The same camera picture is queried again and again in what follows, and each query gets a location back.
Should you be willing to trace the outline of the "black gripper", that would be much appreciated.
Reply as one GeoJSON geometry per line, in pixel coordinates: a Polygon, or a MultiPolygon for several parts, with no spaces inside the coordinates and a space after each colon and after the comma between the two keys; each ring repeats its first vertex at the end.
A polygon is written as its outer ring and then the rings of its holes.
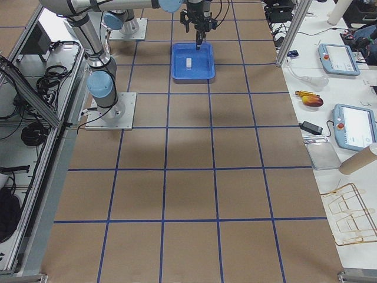
{"type": "Polygon", "coordinates": [[[199,50],[203,43],[203,32],[217,29],[218,21],[212,17],[210,10],[211,1],[184,1],[186,8],[180,12],[180,23],[184,25],[186,32],[190,30],[190,24],[196,30],[196,49],[199,50]]]}

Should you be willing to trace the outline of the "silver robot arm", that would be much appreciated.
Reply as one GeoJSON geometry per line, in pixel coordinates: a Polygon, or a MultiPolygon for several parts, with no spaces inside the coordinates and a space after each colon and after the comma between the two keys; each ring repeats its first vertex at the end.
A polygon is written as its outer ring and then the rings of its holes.
{"type": "Polygon", "coordinates": [[[47,10],[66,18],[80,44],[85,49],[87,63],[92,71],[105,71],[112,82],[115,81],[115,61],[105,51],[87,11],[108,12],[134,9],[163,9],[174,13],[185,3],[186,9],[180,12],[180,22],[189,31],[193,24],[196,30],[196,49],[199,50],[206,34],[217,29],[219,22],[212,17],[210,1],[41,1],[47,10]]]}
{"type": "Polygon", "coordinates": [[[140,28],[133,9],[107,11],[102,20],[107,28],[124,35],[135,34],[140,28]]]}

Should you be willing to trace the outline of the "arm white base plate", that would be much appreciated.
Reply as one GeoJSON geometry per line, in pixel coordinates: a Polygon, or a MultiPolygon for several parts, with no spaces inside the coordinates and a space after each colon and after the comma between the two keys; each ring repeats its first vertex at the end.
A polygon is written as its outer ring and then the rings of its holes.
{"type": "Polygon", "coordinates": [[[120,30],[110,32],[110,41],[143,41],[147,30],[147,18],[134,18],[124,23],[120,30]]]}
{"type": "Polygon", "coordinates": [[[86,130],[132,130],[135,105],[137,100],[136,92],[118,93],[118,102],[112,109],[103,115],[107,110],[99,108],[88,113],[86,130]]]}

